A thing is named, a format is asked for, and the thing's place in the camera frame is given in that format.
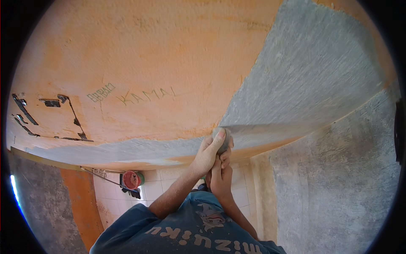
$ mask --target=man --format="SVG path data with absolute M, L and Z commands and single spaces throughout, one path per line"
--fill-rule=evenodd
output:
M 226 152 L 216 155 L 225 139 L 222 129 L 203 140 L 187 170 L 148 208 L 130 208 L 97 239 L 90 253 L 279 253 L 273 241 L 258 241 L 257 232 L 231 195 L 229 166 L 232 138 Z M 208 191 L 190 192 L 206 175 Z

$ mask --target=sanding block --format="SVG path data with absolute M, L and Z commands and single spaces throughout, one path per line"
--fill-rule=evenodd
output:
M 230 137 L 231 137 L 231 131 L 227 128 L 223 128 L 223 127 L 217 127 L 213 129 L 213 139 L 215 138 L 215 136 L 217 135 L 217 133 L 221 130 L 221 129 L 225 129 L 226 130 L 226 138 L 224 140 L 223 145 L 220 147 L 220 149 L 217 151 L 217 154 L 222 154 L 225 151 L 227 151 L 228 148 L 228 144 L 230 142 Z

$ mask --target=cartoon graphic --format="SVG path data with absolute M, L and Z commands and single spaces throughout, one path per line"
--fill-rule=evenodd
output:
M 197 206 L 203 207 L 203 212 L 196 212 L 200 215 L 200 218 L 203 221 L 204 230 L 214 228 L 214 227 L 224 227 L 223 223 L 226 222 L 226 219 L 221 215 L 219 211 L 216 211 L 211 208 L 208 204 L 198 204 Z

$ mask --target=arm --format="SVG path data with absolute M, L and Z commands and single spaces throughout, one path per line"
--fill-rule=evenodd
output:
M 235 203 L 233 196 L 225 200 L 219 200 L 224 212 L 235 221 L 240 227 L 247 231 L 255 240 L 258 240 L 257 232 L 251 223 L 242 214 L 237 204 Z
M 224 139 L 225 129 L 218 132 L 214 140 L 212 137 L 206 137 L 200 145 L 194 161 L 189 166 L 189 170 L 182 174 L 148 209 L 160 219 L 176 212 L 196 182 L 213 166 L 216 153 Z M 221 155 L 225 157 L 225 163 L 229 163 L 227 159 L 230 153 L 230 151 L 226 151 Z
M 228 165 L 222 169 L 221 161 L 216 158 L 209 177 L 209 185 L 215 197 L 223 207 L 224 212 L 240 227 L 246 230 L 255 240 L 258 240 L 257 232 L 251 223 L 242 214 L 231 194 L 231 177 L 233 169 Z
M 189 170 L 182 174 L 148 209 L 160 219 L 176 212 L 201 177 L 199 171 L 191 165 Z

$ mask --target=bucket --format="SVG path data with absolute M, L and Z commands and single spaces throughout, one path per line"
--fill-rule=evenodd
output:
M 127 189 L 135 190 L 144 184 L 144 176 L 139 172 L 129 170 L 123 174 L 123 184 Z

